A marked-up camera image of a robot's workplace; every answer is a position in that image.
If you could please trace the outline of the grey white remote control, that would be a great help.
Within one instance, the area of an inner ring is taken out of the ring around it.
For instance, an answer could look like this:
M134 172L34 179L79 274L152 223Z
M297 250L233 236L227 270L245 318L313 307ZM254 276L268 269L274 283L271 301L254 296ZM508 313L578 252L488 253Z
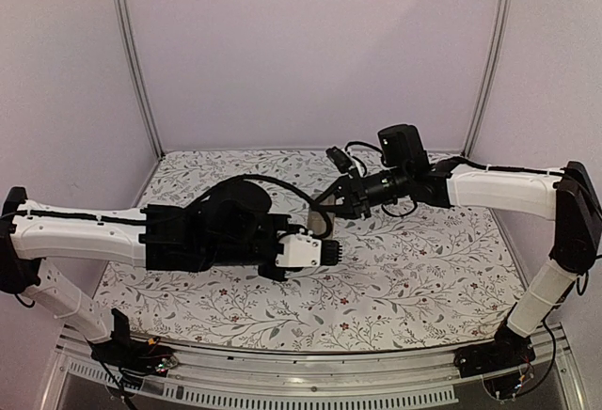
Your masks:
M318 200L318 197L321 193L317 192L317 193L313 193L310 196L314 199L314 200ZM336 203L336 199L333 195L326 197L321 204L324 204L325 206L330 206L330 205L334 205ZM333 239L333 234L334 234L334 219L335 219L335 214L333 213L327 213L329 220L332 224L332 228L329 231L329 235L327 237L325 237L326 240L331 240ZM314 232L314 234L320 234L323 233L326 229L326 222L324 221L324 219L322 218L322 216L315 212L312 209L309 209L309 213L308 213L308 218L307 218L307 228L311 231Z

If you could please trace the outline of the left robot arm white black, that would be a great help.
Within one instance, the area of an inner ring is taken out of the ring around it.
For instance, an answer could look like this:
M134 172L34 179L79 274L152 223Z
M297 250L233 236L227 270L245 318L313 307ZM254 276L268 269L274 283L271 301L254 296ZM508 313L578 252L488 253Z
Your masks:
M131 338L127 316L98 306L49 260L186 273L252 265L261 276L282 281L291 270L319 263L323 243L271 207L268 194L245 180L220 183L186 207L150 204L116 212L46 206L14 187L1 212L1 290L42 304L119 366L130 367L143 345Z

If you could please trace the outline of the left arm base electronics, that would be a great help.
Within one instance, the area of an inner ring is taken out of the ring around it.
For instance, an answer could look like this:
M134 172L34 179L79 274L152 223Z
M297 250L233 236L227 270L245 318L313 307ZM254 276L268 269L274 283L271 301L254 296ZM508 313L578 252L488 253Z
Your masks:
M141 341L131 336L128 317L113 308L113 328L107 341L88 344L92 358L99 363L114 366L129 375L166 377L179 364L174 350L164 345L160 337Z

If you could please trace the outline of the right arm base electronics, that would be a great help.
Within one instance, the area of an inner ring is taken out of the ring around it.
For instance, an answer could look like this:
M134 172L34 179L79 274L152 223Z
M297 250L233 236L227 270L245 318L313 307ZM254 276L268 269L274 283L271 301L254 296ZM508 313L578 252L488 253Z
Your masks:
M515 398L533 377L535 358L530 339L494 339L455 350L453 364L462 378L481 377L487 394L505 401Z

